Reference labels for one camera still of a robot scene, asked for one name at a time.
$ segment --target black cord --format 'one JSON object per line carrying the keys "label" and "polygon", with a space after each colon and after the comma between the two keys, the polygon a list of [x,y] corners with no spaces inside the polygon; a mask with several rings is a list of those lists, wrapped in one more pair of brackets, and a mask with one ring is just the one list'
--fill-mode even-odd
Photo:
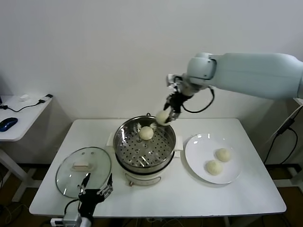
{"label": "black cord", "polygon": [[129,219],[124,225],[122,225],[122,227],[125,227],[125,226],[127,226],[131,221],[132,221],[133,219],[131,218],[131,219]]}
{"label": "black cord", "polygon": [[280,163],[280,165],[287,161],[287,159],[293,154],[293,152],[294,152],[294,150],[295,150],[295,148],[297,147],[297,144],[298,144],[298,134],[292,128],[288,128],[288,130],[290,130],[290,131],[292,131],[294,133],[294,135],[295,135],[295,144],[294,144],[294,148],[292,149],[292,151],[289,153],[289,155],[287,156],[287,158],[285,158],[283,160],[283,162]]}
{"label": "black cord", "polygon": [[21,110],[24,110],[25,108],[28,108],[28,107],[33,107],[33,106],[36,106],[36,105],[39,105],[40,104],[40,102],[37,102],[35,105],[28,105],[28,106],[24,106],[24,107],[22,107],[21,109],[19,109],[19,110],[13,110],[12,108],[10,108],[10,107],[7,107],[6,109],[9,109],[9,110],[11,110],[11,111],[14,111],[15,113],[18,113],[18,112],[20,112]]}
{"label": "black cord", "polygon": [[265,227],[264,216],[261,217],[261,221],[262,221],[262,226]]}
{"label": "black cord", "polygon": [[212,98],[212,100],[210,101],[210,103],[209,103],[206,107],[204,107],[202,110],[191,111],[191,110],[188,110],[187,108],[185,108],[184,105],[182,104],[183,109],[184,109],[185,111],[189,112],[189,113],[192,113],[192,114],[193,114],[193,113],[194,113],[194,114],[197,114],[197,113],[200,113],[200,112],[206,110],[206,109],[213,103],[213,101],[214,101],[214,90],[213,90],[212,87],[208,87],[208,88],[210,89],[210,92],[212,93],[213,98]]}
{"label": "black cord", "polygon": [[284,214],[279,214],[278,216],[283,220],[284,224],[287,227],[292,227],[292,225],[290,224],[290,221],[287,219],[287,217]]}
{"label": "black cord", "polygon": [[265,158],[265,160],[264,160],[264,164],[266,163],[266,161],[267,161],[267,159],[268,159],[268,157],[269,157],[269,154],[270,154],[270,151],[271,151],[271,149],[273,148],[273,145],[274,145],[274,143],[275,143],[275,140],[276,140],[276,138],[279,136],[279,134],[276,134],[275,135],[275,137],[274,137],[274,139],[273,139],[273,141],[271,142],[271,145],[270,145],[270,148],[269,148],[269,150],[268,150],[268,153],[267,153],[267,155],[266,155],[266,158]]}
{"label": "black cord", "polygon": [[74,199],[74,200],[72,200],[72,201],[69,201],[69,202],[66,204],[66,206],[65,206],[65,208],[64,208],[64,214],[66,214],[66,211],[67,211],[68,206],[69,206],[71,203],[76,202],[76,201],[79,201],[79,199]]}
{"label": "black cord", "polygon": [[39,227],[42,227],[42,226],[44,226],[44,225],[50,225],[50,224],[51,224],[51,220],[48,219],[48,220],[42,222],[42,223],[39,225]]}

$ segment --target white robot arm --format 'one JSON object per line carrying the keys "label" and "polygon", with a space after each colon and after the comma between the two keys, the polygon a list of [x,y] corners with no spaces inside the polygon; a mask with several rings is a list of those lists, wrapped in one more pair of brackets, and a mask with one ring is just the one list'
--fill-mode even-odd
{"label": "white robot arm", "polygon": [[189,61],[187,73],[167,76],[175,92],[164,106],[171,107],[166,122],[178,118],[183,102],[210,86],[262,98],[303,98],[302,77],[303,62],[287,54],[198,53]]}

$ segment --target white table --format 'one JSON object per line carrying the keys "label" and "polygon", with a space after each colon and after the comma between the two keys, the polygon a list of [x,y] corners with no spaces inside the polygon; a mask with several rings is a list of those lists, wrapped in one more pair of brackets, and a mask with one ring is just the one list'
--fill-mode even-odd
{"label": "white table", "polygon": [[[14,110],[19,110],[24,106],[36,104],[41,98],[42,97],[31,97],[29,100],[22,102],[20,101],[18,96],[1,96],[3,102],[1,105],[8,105]],[[9,117],[18,118],[18,122],[13,127],[11,127],[5,132],[0,132],[0,142],[20,140],[29,130],[35,120],[39,117],[42,111],[47,107],[50,101],[51,99],[37,106],[26,108],[18,113],[15,113],[9,109],[0,109],[0,122]],[[17,202],[21,199],[27,187],[38,188],[40,186],[41,181],[34,181],[31,178],[35,173],[35,169],[30,169],[28,173],[26,173],[2,149],[0,149],[0,162],[9,170],[7,174],[3,177],[3,183],[6,182],[11,173],[13,173],[22,181],[21,185],[19,186],[12,199],[13,202]]]}
{"label": "white table", "polygon": [[165,171],[165,179],[158,184],[133,187],[128,186],[113,149],[106,147],[110,133],[124,121],[76,120],[30,205],[30,213],[63,215],[70,199],[57,190],[56,171],[69,154],[88,146],[105,148],[112,158],[114,191],[96,207],[94,217],[97,218],[261,215],[286,210],[275,184],[237,119],[178,119],[172,124],[183,140],[199,133],[219,133],[232,142],[240,152],[244,166],[235,182],[215,185],[201,180],[181,154],[181,158],[172,160]]}

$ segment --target glass lid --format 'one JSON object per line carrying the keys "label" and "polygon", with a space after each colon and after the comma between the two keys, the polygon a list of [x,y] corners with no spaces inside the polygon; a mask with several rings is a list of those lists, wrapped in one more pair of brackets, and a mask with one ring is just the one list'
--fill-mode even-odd
{"label": "glass lid", "polygon": [[105,184],[111,172],[108,153],[97,147],[82,148],[68,156],[56,174],[58,190],[70,198],[78,198],[78,185],[89,175],[86,189],[98,189]]}

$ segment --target computer mouse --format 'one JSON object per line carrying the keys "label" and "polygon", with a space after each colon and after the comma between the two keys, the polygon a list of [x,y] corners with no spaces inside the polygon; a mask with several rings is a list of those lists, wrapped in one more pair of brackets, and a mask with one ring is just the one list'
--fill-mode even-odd
{"label": "computer mouse", "polygon": [[10,117],[0,122],[0,131],[7,131],[18,122],[16,117]]}

